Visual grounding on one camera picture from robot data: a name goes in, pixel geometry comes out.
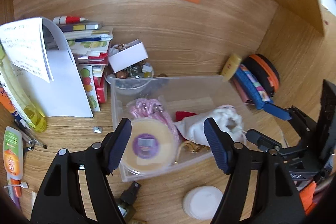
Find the barcode sticker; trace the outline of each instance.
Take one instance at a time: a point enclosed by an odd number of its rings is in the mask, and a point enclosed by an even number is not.
[[[138,139],[138,145],[152,147],[155,145],[155,140],[154,139]]]

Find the purple round label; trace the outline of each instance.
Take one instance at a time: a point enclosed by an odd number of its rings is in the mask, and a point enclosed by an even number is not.
[[[159,152],[159,142],[151,134],[141,134],[133,141],[133,152],[144,160],[151,159]]]

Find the blue pencil case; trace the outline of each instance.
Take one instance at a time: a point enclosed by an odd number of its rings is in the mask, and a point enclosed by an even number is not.
[[[254,75],[240,64],[234,77],[237,79],[248,97],[253,101],[257,109],[263,109],[266,103],[273,104],[272,99],[267,95],[262,85],[256,80]]]

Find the white drawstring pouch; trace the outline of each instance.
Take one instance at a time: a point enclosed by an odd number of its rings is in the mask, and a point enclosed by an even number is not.
[[[204,122],[207,118],[213,118],[221,131],[229,133],[234,142],[246,145],[243,119],[231,105],[220,106],[206,113],[186,117],[174,124],[185,139],[209,146],[204,134]]]

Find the black and orange case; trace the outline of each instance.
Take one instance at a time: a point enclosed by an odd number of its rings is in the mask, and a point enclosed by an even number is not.
[[[243,62],[267,94],[272,97],[280,86],[280,76],[273,64],[262,54],[252,54]]]

